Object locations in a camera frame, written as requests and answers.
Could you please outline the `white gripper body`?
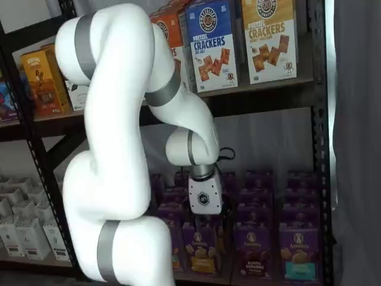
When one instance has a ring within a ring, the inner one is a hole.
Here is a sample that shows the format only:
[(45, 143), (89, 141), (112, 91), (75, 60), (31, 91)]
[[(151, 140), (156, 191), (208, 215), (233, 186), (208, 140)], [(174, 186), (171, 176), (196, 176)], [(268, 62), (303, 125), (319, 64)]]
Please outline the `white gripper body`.
[(222, 186), (219, 174), (195, 181), (189, 179), (189, 204), (192, 213), (198, 215), (219, 215), (223, 206)]

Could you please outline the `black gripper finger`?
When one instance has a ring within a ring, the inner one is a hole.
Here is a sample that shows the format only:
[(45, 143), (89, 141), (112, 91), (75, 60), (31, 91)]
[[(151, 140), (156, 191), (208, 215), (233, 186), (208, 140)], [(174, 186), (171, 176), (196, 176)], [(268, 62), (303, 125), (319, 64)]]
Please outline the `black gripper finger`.
[(191, 209), (191, 204), (190, 204), (190, 201), (189, 199), (187, 198), (184, 202), (183, 202), (183, 208), (184, 208), (184, 211), (185, 211), (185, 221), (187, 222), (196, 222), (196, 214), (192, 211)]
[(219, 214), (219, 217), (222, 221), (224, 221), (229, 217), (232, 211), (232, 204), (231, 204), (230, 197), (227, 196), (226, 194), (223, 194), (221, 198), (222, 198), (221, 212)]

